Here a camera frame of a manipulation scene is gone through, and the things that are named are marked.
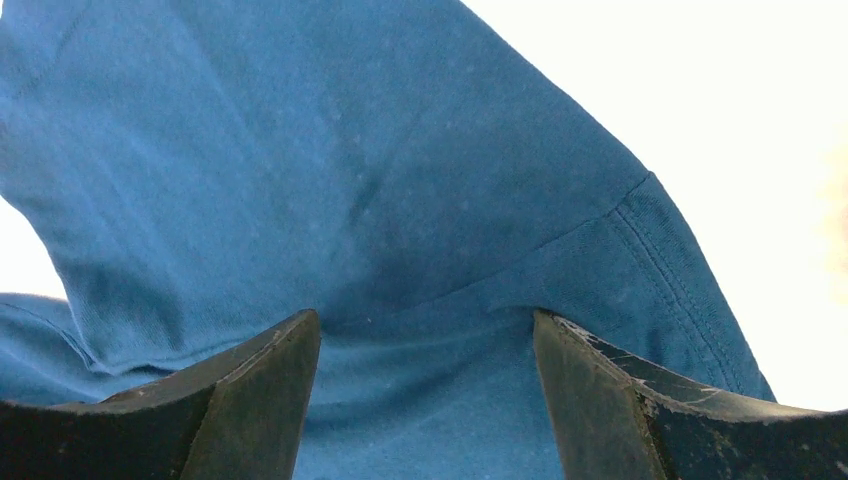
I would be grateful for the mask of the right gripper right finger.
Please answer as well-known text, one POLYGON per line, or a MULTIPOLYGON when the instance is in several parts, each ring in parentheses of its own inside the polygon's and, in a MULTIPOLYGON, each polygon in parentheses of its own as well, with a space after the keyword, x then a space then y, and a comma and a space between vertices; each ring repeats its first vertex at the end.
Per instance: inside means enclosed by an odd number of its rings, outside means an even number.
POLYGON ((843 479, 847 414, 711 387, 546 310, 533 344, 569 480, 843 479))

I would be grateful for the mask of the blue t shirt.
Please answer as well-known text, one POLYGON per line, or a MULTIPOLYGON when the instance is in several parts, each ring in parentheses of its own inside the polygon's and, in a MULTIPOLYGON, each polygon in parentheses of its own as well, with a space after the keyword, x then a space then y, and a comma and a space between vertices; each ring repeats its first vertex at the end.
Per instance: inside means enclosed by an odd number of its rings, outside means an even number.
POLYGON ((317 310, 298 479, 558 479, 544 308, 773 392, 658 179, 458 1, 7 1, 1 194, 63 301, 1 396, 96 402, 317 310))

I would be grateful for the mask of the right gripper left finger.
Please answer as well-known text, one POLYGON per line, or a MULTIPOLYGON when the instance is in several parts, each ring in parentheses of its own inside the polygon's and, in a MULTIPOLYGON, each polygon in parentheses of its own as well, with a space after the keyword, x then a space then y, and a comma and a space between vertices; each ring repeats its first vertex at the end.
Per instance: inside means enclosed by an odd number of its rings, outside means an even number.
POLYGON ((93 403, 3 402, 5 479, 288 479, 319 356, 302 310, 160 380, 93 403))

